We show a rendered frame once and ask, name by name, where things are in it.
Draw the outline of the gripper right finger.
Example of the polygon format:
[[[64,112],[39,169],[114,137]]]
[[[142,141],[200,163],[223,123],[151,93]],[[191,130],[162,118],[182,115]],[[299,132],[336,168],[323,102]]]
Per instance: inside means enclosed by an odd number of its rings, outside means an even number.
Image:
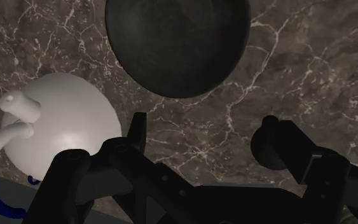
[[[339,224],[344,207],[358,219],[358,166],[334,150],[317,146],[295,123],[268,115],[251,139],[258,164],[287,169],[300,185],[303,224]]]

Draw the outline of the white jug with blue trim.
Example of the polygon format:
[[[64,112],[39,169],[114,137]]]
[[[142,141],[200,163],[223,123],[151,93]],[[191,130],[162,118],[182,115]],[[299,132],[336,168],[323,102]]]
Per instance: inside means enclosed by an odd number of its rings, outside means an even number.
[[[45,178],[59,152],[83,149],[94,155],[106,139],[121,136],[120,121],[106,96],[69,73],[46,74],[3,94],[0,109],[0,151],[32,185]],[[0,199],[0,215],[22,219],[25,214]]]

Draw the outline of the dark grey bowl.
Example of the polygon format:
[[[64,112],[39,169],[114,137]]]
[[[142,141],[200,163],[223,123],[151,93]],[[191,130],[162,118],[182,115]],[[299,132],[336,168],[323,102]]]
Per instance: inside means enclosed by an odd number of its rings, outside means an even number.
[[[114,56],[139,85],[185,99],[220,85],[249,39],[249,0],[106,0]]]

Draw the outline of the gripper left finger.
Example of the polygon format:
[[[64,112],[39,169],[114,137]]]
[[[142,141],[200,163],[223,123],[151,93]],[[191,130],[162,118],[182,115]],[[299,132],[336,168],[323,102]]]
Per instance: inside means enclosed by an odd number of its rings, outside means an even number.
[[[52,160],[22,224],[84,224],[96,199],[111,196],[134,224],[195,224],[187,181],[144,156],[147,115],[98,153],[65,150]]]

